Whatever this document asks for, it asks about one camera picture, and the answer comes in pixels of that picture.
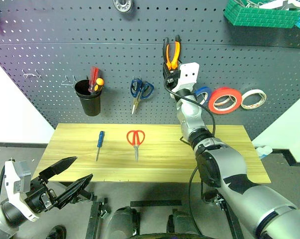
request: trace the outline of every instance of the pliers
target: pliers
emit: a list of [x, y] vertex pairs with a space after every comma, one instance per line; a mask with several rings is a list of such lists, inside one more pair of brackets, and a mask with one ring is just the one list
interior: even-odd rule
[[164, 39], [163, 42], [163, 60], [169, 71], [176, 70], [178, 68], [178, 60], [180, 56], [181, 51], [181, 38], [179, 35], [176, 35], [175, 37], [175, 52], [173, 60], [170, 62], [169, 57], [169, 48], [170, 48], [170, 40], [168, 37]]

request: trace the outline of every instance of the wooden tabletop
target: wooden tabletop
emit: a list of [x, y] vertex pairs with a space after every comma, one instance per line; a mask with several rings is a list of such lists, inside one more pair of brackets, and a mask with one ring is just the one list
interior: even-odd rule
[[[139, 161], [135, 162], [134, 148], [127, 142], [126, 134], [138, 129], [145, 132], [145, 140], [139, 147]], [[101, 130], [105, 136], [96, 162]], [[73, 182], [92, 173], [92, 182], [186, 183], [197, 164], [192, 148], [179, 141], [181, 136], [178, 124], [60, 123], [33, 177], [62, 158], [77, 156], [66, 171], [50, 181]], [[270, 182], [244, 126], [217, 125], [216, 137], [244, 156], [251, 181]], [[193, 181], [200, 182], [198, 173]]]

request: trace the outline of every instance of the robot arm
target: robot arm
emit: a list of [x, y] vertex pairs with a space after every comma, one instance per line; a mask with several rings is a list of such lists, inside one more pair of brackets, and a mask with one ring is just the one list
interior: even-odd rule
[[0, 239], [11, 238], [21, 224], [39, 219], [41, 212], [53, 207], [62, 209], [75, 199], [89, 184], [92, 174], [78, 179], [66, 188], [60, 196], [48, 189], [48, 179], [66, 170], [77, 157], [61, 159], [39, 173], [31, 180], [30, 170], [25, 161], [5, 162], [5, 188], [8, 199], [0, 204]]
[[[191, 91], [198, 64], [182, 66], [180, 79], [173, 82], [177, 86], [170, 90], [196, 101]], [[185, 75], [193, 75], [195, 79], [189, 84]], [[175, 100], [182, 134], [194, 151], [202, 181], [222, 195], [255, 238], [300, 239], [300, 210], [273, 189], [247, 178], [244, 158], [208, 131], [201, 118], [201, 107], [177, 97]]]

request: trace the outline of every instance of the red scissors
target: red scissors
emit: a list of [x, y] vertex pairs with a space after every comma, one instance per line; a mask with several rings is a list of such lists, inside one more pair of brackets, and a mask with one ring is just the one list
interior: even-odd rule
[[[133, 138], [132, 138], [132, 142], [129, 140], [129, 134], [133, 132]], [[140, 142], [140, 138], [139, 138], [139, 133], [143, 134], [143, 139]], [[129, 144], [131, 144], [134, 147], [134, 153], [135, 153], [135, 161], [138, 161], [139, 158], [139, 146], [141, 145], [141, 143], [143, 143], [144, 139], [145, 139], [145, 133], [141, 130], [131, 130], [126, 134], [126, 139], [128, 140]]]

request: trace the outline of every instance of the pegboard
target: pegboard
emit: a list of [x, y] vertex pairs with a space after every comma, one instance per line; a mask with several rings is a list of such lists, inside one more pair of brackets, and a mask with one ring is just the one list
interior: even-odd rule
[[[0, 65], [53, 127], [59, 122], [176, 123], [175, 102], [163, 88], [163, 38], [182, 38], [182, 62], [198, 62], [197, 87], [263, 89], [266, 103], [215, 115], [243, 124], [253, 139], [300, 98], [300, 30], [234, 27], [225, 1], [135, 1], [131, 14], [112, 1], [0, 1]], [[86, 116], [69, 80], [98, 66], [105, 79], [101, 113]], [[42, 78], [24, 79], [26, 73]], [[132, 76], [155, 87], [131, 115]], [[211, 123], [204, 113], [204, 120]]]

